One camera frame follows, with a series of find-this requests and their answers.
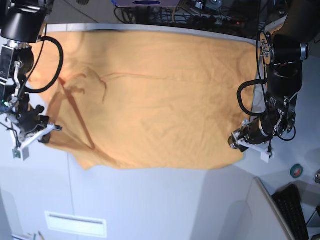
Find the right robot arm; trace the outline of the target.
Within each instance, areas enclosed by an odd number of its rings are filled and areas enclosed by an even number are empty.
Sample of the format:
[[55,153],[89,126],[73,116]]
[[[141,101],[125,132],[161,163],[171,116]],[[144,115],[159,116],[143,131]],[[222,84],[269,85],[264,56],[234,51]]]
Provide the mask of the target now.
[[[47,36],[47,22],[54,6],[52,0],[2,0],[0,2],[0,36],[6,43],[0,49],[0,113],[6,116],[15,159],[25,161],[29,146],[38,141],[47,144],[52,131],[62,127],[50,122],[43,115],[42,105],[32,107],[30,94],[49,90],[58,80],[64,63],[61,44]],[[39,58],[34,57],[33,44],[51,42],[59,53],[59,61],[53,79],[40,89],[27,87]]]

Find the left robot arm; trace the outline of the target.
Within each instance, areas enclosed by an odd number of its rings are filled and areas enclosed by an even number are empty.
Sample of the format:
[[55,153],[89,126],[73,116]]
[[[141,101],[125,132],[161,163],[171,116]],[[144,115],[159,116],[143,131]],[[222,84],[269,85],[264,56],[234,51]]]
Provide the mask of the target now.
[[[256,41],[257,66],[263,74],[241,84],[237,100],[241,110],[253,117],[231,133],[228,144],[232,149],[260,152],[261,159],[269,160],[274,154],[273,138],[281,139],[284,132],[296,132],[298,92],[303,84],[303,62],[310,55],[309,42],[320,32],[320,2],[294,0],[283,26],[273,33],[260,32]],[[251,112],[243,104],[242,91],[261,85],[264,112]]]

